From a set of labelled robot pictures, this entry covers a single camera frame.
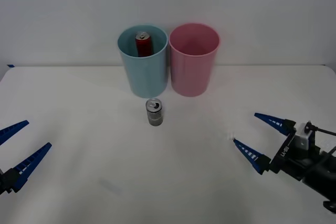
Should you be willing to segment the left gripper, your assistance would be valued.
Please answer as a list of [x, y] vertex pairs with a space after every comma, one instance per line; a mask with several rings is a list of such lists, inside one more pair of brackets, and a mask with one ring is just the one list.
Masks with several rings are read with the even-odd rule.
[[[21, 121], [19, 123], [8, 126], [0, 130], [0, 145], [9, 140], [18, 131], [27, 126], [29, 122], [27, 120]], [[1, 170], [0, 175], [0, 188], [1, 194], [4, 192], [11, 193], [12, 191], [17, 193], [28, 181], [29, 176], [36, 169], [38, 164], [42, 161], [45, 155], [48, 153], [52, 147], [51, 143], [45, 144], [31, 156], [23, 160], [21, 163], [8, 171], [3, 173]]]

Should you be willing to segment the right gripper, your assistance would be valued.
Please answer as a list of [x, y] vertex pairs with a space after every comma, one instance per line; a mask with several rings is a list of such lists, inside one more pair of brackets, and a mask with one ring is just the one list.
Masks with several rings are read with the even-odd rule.
[[236, 147], [258, 174], [262, 175], [269, 169], [276, 174], [283, 171], [294, 179], [301, 181], [320, 158], [320, 148], [315, 143], [316, 130], [313, 129], [312, 124], [302, 123], [298, 128], [295, 128], [296, 122], [289, 119], [281, 119], [261, 113], [255, 113], [254, 116], [282, 135], [287, 136], [286, 140], [272, 161], [266, 155], [237, 139], [233, 139]]

